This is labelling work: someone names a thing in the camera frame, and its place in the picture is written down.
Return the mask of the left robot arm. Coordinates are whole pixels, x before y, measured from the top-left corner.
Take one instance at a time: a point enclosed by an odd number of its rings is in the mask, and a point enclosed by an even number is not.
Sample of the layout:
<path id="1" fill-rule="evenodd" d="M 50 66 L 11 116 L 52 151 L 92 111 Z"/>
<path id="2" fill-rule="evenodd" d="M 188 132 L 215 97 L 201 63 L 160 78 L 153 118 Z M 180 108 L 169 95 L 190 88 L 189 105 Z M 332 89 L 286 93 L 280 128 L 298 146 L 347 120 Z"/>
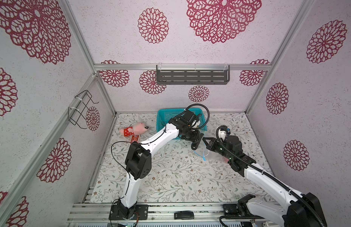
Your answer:
<path id="1" fill-rule="evenodd" d="M 207 125 L 210 112 L 207 111 L 207 119 L 201 123 L 201 114 L 196 115 L 189 108 L 171 118 L 162 130 L 149 139 L 130 144 L 125 167 L 127 173 L 126 183 L 122 196 L 112 205 L 112 212 L 117 212 L 124 219 L 131 219 L 136 213 L 137 195 L 143 178 L 152 169 L 153 156 L 168 142 L 180 137 L 182 140 L 190 141 L 191 149 L 196 150 L 201 142 L 203 134 L 200 129 Z"/>

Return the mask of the clear zip top bag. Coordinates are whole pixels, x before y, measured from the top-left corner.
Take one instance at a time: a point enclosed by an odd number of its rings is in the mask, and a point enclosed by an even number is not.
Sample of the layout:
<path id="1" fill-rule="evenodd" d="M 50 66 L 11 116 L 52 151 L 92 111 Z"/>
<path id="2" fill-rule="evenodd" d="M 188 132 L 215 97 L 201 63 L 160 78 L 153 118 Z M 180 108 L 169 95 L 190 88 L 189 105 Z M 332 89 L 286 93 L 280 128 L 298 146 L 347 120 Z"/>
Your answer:
<path id="1" fill-rule="evenodd" d="M 203 161 L 224 161 L 224 158 L 229 158 L 229 154 L 221 147 L 220 143 L 216 146 L 215 150 L 207 150 L 206 146 L 203 142 L 199 144 L 197 150 L 194 150 L 194 153 L 201 157 Z"/>

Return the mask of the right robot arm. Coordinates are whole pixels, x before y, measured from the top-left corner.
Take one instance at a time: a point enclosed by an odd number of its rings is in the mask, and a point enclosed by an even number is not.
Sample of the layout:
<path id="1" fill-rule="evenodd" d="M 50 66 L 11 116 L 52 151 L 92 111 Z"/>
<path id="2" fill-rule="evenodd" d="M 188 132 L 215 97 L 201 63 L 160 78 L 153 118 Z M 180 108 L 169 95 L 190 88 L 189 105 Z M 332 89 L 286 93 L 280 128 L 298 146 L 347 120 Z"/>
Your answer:
<path id="1" fill-rule="evenodd" d="M 230 167 L 247 180 L 257 184 L 275 203 L 248 194 L 237 202 L 237 210 L 230 218 L 261 217 L 281 227 L 325 227 L 327 226 L 319 199 L 312 193 L 303 194 L 287 186 L 245 154 L 237 136 L 227 135 L 224 139 L 204 137 L 206 149 L 227 159 Z"/>

